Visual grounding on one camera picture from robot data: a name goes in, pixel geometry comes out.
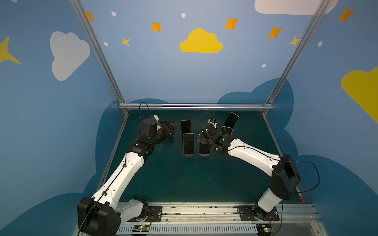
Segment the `dark phone grey stand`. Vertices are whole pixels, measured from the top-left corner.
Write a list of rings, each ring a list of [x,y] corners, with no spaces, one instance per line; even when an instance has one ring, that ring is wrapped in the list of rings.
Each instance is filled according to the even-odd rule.
[[[200,143],[198,152],[200,156],[206,157],[211,154],[211,148],[208,143]]]

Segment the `white phone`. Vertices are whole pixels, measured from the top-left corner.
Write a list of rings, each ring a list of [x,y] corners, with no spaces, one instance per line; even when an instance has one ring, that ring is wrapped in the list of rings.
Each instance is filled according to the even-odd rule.
[[[226,134],[232,135],[233,134],[233,128],[228,127],[228,126],[222,126],[221,127],[221,133],[222,133],[222,135],[226,135]]]

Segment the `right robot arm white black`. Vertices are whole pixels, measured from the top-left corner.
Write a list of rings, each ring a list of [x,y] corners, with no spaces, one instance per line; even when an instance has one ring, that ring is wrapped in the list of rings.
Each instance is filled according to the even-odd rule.
[[[256,215],[267,215],[283,200],[288,201],[295,194],[301,181],[296,163],[290,155],[279,156],[248,145],[224,131],[217,131],[213,124],[200,129],[199,140],[211,151],[223,152],[239,158],[271,177],[270,187],[261,195],[254,206]]]

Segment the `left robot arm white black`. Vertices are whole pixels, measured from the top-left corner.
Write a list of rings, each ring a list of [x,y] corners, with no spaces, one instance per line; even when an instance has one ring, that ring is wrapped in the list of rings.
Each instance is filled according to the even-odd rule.
[[[79,202],[79,233],[114,236],[120,226],[129,220],[142,221],[148,218],[147,200],[133,198],[124,204],[119,201],[134,175],[154,152],[155,146],[172,139],[176,131],[177,122],[159,121],[156,115],[150,115],[141,122],[138,136],[127,147],[117,169],[92,197]]]

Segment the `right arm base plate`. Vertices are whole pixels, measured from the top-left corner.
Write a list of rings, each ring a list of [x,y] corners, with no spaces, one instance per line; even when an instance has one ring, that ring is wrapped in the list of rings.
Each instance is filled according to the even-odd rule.
[[[270,212],[265,212],[258,206],[238,206],[237,212],[240,215],[241,221],[279,221],[279,213],[276,207]]]

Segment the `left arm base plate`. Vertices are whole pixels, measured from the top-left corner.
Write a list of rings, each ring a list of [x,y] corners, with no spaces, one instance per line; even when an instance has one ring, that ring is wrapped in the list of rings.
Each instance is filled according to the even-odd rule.
[[[162,206],[149,206],[148,212],[145,217],[135,217],[129,220],[129,222],[161,222],[162,218]]]

